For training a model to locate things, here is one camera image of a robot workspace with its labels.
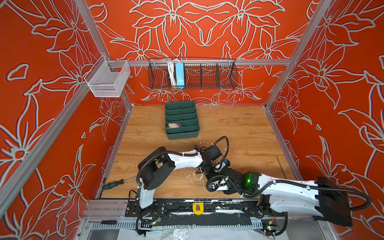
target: black wire basket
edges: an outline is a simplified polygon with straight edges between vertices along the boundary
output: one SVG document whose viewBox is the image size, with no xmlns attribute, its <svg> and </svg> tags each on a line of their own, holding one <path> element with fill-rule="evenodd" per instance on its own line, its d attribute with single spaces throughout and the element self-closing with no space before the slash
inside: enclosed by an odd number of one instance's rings
<svg viewBox="0 0 384 240">
<path fill-rule="evenodd" d="M 170 81 L 169 60 L 149 59 L 148 81 L 151 89 L 231 89 L 237 87 L 235 59 L 177 58 L 184 63 L 184 85 L 173 86 Z"/>
</svg>

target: wall-mounted basket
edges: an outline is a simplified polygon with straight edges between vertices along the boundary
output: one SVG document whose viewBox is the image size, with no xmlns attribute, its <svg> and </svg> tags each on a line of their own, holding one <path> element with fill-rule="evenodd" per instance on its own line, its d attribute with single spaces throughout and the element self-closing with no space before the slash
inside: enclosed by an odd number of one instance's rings
<svg viewBox="0 0 384 240">
<path fill-rule="evenodd" d="M 235 59 L 179 58 L 184 63 L 184 85 L 173 86 L 168 73 L 168 60 L 149 59 L 148 81 L 151 89 L 231 89 L 237 87 Z"/>
<path fill-rule="evenodd" d="M 131 73 L 127 61 L 122 68 L 118 69 L 110 67 L 109 62 L 104 56 L 101 56 L 93 67 L 96 67 L 97 71 L 92 71 L 92 68 L 85 77 L 85 81 L 95 97 L 119 97 Z"/>
</svg>

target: white cable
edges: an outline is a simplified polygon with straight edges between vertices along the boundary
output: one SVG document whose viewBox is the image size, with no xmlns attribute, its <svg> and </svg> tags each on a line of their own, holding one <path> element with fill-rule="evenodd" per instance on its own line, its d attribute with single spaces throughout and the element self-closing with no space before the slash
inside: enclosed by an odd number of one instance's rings
<svg viewBox="0 0 384 240">
<path fill-rule="evenodd" d="M 175 70 L 175 62 L 180 62 L 180 61 L 178 59 L 167 60 L 169 79 L 172 86 L 177 86 L 175 77 L 173 75 Z"/>
</svg>

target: orange wall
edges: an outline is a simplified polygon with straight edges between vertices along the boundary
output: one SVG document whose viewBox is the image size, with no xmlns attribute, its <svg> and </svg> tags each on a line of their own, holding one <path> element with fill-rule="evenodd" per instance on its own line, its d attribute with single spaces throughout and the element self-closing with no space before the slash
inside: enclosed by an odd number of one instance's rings
<svg viewBox="0 0 384 240">
<path fill-rule="evenodd" d="M 66 1 L 0 5 L 0 187 L 100 57 L 74 3 L 67 1 L 69 6 Z"/>
<path fill-rule="evenodd" d="M 383 12 L 382 1 L 334 1 L 271 110 L 304 179 L 372 197 L 353 227 L 337 226 L 343 239 L 384 238 Z"/>
<path fill-rule="evenodd" d="M 73 239 L 126 112 L 121 100 L 88 92 L 0 220 L 0 237 Z"/>
<path fill-rule="evenodd" d="M 74 1 L 0 3 L 0 187 L 100 57 Z M 2 239 L 73 238 L 126 108 L 88 93 L 7 213 Z"/>
<path fill-rule="evenodd" d="M 289 58 L 318 1 L 87 0 L 114 60 L 199 56 Z M 198 104 L 263 104 L 283 66 L 238 68 L 230 90 L 151 90 L 147 69 L 131 68 L 126 91 L 139 105 L 192 99 Z"/>
</svg>

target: wooden platform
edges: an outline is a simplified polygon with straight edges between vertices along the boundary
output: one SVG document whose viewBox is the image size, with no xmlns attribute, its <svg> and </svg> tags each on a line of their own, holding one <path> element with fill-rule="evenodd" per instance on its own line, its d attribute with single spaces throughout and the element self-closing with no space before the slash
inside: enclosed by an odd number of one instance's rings
<svg viewBox="0 0 384 240">
<path fill-rule="evenodd" d="M 164 129 L 164 106 L 135 106 L 121 141 L 112 170 L 106 182 L 128 179 L 137 175 L 137 165 L 158 147 L 172 151 L 190 151 L 194 145 L 210 146 L 221 136 L 227 136 L 230 150 L 227 159 L 239 172 L 255 171 L 284 178 L 276 157 L 288 179 L 295 179 L 273 133 L 263 107 L 260 106 L 197 106 L 200 136 L 191 139 L 168 140 Z M 224 153 L 225 140 L 218 144 Z M 196 168 L 174 171 L 156 189 L 157 198 L 238 198 L 221 191 L 208 192 L 207 179 L 195 173 Z M 136 180 L 103 191 L 102 197 L 127 198 L 137 190 Z"/>
</svg>

